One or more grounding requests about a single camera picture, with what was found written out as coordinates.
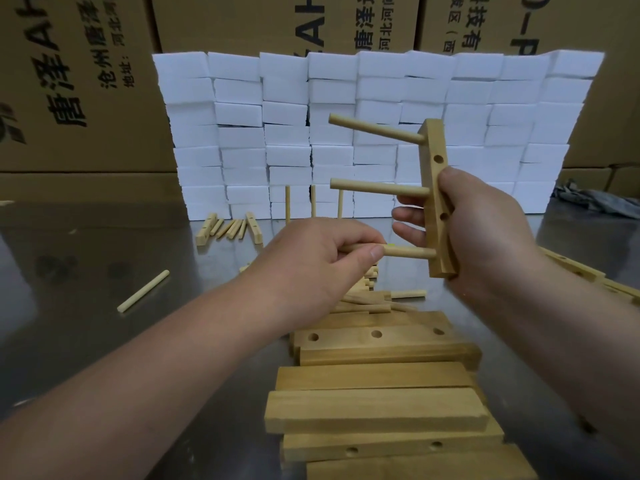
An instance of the metal table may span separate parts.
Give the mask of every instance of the metal table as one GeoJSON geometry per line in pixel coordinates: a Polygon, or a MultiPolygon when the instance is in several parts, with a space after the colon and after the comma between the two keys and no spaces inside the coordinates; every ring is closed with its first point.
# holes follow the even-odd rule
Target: metal table
{"type": "MultiPolygon", "coordinates": [[[[389,242],[390,219],[365,219],[389,242]]],[[[530,216],[538,243],[623,283],[640,287],[640,224],[553,201],[530,216]]],[[[284,225],[261,221],[265,242],[284,225]]],[[[43,394],[188,300],[228,281],[257,254],[248,237],[194,246],[201,223],[178,206],[10,205],[0,209],[0,408],[43,394]],[[116,306],[163,269],[171,276],[121,316],[116,306]]],[[[615,450],[589,435],[533,372],[466,307],[428,277],[427,263],[384,258],[377,289],[428,290],[425,310],[443,310],[484,358],[478,379],[508,440],[542,479],[631,479],[615,450]]],[[[290,365],[284,339],[249,358],[151,473],[153,479],[298,479],[280,471],[279,437],[262,415],[278,366],[290,365]]]]}

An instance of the brown cardboard box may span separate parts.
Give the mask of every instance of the brown cardboard box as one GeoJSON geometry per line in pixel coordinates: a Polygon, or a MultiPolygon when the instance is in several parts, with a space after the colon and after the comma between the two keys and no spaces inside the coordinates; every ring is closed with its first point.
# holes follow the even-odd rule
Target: brown cardboard box
{"type": "Polygon", "coordinates": [[[354,54],[367,47],[393,52],[411,50],[419,3],[419,0],[152,1],[164,52],[204,50],[244,55],[258,55],[261,51],[354,54]]]}
{"type": "Polygon", "coordinates": [[[640,0],[426,0],[420,50],[542,54],[558,48],[601,50],[606,57],[573,131],[567,167],[640,162],[640,0]],[[483,6],[484,22],[475,18],[483,6]],[[460,12],[460,22],[455,19],[460,12]],[[469,28],[467,17],[471,15],[469,28]]]}
{"type": "Polygon", "coordinates": [[[0,200],[182,202],[176,173],[0,173],[0,200]]]}
{"type": "Polygon", "coordinates": [[[614,168],[607,192],[620,197],[640,198],[640,166],[614,168]]]}
{"type": "Polygon", "coordinates": [[[564,185],[570,178],[580,190],[605,190],[611,177],[611,168],[563,168],[557,183],[564,185]]]}
{"type": "Polygon", "coordinates": [[[142,0],[0,0],[0,171],[174,171],[142,0]]]}

